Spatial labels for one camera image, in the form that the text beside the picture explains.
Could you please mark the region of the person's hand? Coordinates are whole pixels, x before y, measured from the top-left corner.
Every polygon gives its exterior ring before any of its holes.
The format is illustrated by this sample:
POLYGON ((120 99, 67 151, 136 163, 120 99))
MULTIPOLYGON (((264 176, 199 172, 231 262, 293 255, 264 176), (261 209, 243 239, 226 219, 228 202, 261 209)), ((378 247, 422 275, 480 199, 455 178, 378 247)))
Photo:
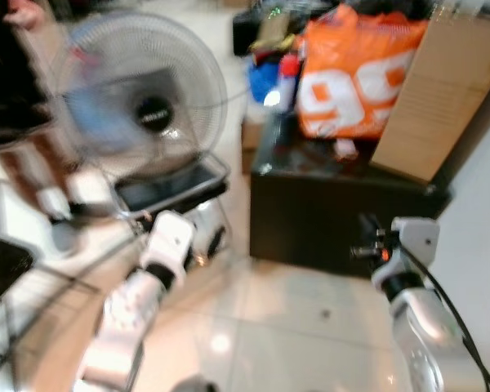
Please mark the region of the person's hand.
POLYGON ((3 21, 21 29, 36 29, 46 21, 46 11, 33 0, 7 0, 7 12, 3 21))

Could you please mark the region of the black glossy cabinet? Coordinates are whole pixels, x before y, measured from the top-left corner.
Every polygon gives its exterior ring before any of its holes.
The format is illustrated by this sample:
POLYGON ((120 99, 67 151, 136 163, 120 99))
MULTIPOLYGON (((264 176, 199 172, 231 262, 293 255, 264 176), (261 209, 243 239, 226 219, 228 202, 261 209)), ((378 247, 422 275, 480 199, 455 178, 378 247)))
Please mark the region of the black glossy cabinet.
POLYGON ((372 143, 359 143, 360 159, 349 162, 336 161, 332 146, 305 138, 294 114, 269 116, 249 171, 249 254, 368 279, 368 264, 350 256, 363 243, 360 217, 382 228, 399 216, 436 219, 451 194, 369 167, 372 143))

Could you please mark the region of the black tray with clear rim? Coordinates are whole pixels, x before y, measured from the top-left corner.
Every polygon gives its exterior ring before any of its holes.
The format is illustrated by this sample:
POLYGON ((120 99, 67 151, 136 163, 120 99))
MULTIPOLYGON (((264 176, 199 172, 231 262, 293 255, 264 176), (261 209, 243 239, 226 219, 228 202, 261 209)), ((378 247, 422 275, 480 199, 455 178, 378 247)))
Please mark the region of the black tray with clear rim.
POLYGON ((160 212, 186 213, 229 190, 231 170, 215 154, 203 154, 184 167, 150 176, 129 176, 112 186, 115 211, 140 220, 160 212))

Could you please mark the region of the small white and red item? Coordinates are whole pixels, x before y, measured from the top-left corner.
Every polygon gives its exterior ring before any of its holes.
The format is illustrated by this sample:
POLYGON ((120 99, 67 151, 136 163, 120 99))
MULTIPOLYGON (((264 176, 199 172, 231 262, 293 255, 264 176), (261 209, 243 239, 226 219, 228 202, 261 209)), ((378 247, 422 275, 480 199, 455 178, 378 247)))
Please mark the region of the small white and red item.
POLYGON ((335 139, 333 157, 338 162, 354 161, 360 157, 359 149, 352 139, 335 139))

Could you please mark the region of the white electric standing fan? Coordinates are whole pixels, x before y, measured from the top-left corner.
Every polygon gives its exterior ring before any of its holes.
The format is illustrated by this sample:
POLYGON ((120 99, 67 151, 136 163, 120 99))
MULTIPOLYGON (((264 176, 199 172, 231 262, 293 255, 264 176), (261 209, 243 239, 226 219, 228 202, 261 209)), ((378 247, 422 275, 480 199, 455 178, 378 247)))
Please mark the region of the white electric standing fan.
POLYGON ((185 167, 212 148, 227 117, 216 57, 189 27, 153 12, 78 22, 51 71, 66 138, 118 178, 185 167))

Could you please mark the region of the grey robot foot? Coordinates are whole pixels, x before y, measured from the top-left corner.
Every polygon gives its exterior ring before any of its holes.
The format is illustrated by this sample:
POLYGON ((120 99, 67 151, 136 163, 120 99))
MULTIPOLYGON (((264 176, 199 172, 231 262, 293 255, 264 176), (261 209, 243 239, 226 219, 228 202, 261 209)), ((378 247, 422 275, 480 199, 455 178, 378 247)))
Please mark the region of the grey robot foot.
POLYGON ((214 381, 209 381, 205 376, 190 376, 178 381, 169 392, 221 392, 214 381))

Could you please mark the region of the brown cardboard sheet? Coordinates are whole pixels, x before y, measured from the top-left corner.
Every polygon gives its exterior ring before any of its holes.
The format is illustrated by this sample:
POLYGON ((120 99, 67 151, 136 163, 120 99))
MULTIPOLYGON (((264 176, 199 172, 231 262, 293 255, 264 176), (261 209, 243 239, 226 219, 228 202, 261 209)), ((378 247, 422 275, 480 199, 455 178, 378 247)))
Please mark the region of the brown cardboard sheet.
POLYGON ((433 7, 373 167, 431 182, 490 91, 490 0, 433 7))

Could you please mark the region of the blue plastic bag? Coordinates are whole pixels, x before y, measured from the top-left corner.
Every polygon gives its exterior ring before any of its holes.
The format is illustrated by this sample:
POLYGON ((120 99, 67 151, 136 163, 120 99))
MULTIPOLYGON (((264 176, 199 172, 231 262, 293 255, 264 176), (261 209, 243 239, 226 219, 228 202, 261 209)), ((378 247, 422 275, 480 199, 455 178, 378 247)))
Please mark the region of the blue plastic bag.
POLYGON ((257 104, 264 104, 266 97, 278 85, 278 63, 250 62, 247 67, 247 79, 250 95, 257 104))

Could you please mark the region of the orange printed shopping bag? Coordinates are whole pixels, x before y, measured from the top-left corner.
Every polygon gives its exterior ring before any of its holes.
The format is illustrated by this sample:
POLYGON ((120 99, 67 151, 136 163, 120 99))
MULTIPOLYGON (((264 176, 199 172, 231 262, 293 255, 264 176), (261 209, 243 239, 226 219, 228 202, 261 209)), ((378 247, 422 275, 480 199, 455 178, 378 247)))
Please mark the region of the orange printed shopping bag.
POLYGON ((302 134, 380 139, 428 24, 399 11, 366 16, 347 4, 309 22, 295 100, 302 134))

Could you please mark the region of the white bottle with red cap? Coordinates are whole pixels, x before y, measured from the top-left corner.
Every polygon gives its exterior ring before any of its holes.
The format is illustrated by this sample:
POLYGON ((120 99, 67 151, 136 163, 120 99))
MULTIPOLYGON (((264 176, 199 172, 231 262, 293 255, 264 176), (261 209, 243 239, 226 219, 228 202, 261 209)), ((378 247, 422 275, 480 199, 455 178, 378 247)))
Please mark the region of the white bottle with red cap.
POLYGON ((287 113, 294 107, 296 90, 300 85, 301 62, 300 55, 291 52, 283 56, 278 63, 275 90, 278 93, 278 102, 274 106, 278 113, 287 113))

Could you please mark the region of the black bag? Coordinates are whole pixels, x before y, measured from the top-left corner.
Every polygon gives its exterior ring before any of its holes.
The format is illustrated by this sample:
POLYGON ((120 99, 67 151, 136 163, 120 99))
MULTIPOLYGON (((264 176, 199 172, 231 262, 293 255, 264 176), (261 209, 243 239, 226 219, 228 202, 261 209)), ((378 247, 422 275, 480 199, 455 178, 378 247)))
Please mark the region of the black bag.
POLYGON ((293 50, 309 12, 286 4, 253 5, 231 19, 231 48, 237 57, 271 62, 293 50))

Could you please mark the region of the black flat device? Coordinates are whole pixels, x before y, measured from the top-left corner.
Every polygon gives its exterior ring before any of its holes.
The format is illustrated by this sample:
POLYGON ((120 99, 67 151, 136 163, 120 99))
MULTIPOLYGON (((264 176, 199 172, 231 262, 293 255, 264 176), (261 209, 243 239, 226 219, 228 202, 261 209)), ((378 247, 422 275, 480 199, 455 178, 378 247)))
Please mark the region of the black flat device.
POLYGON ((0 298, 20 276, 33 268, 35 257, 24 246, 0 238, 0 298))

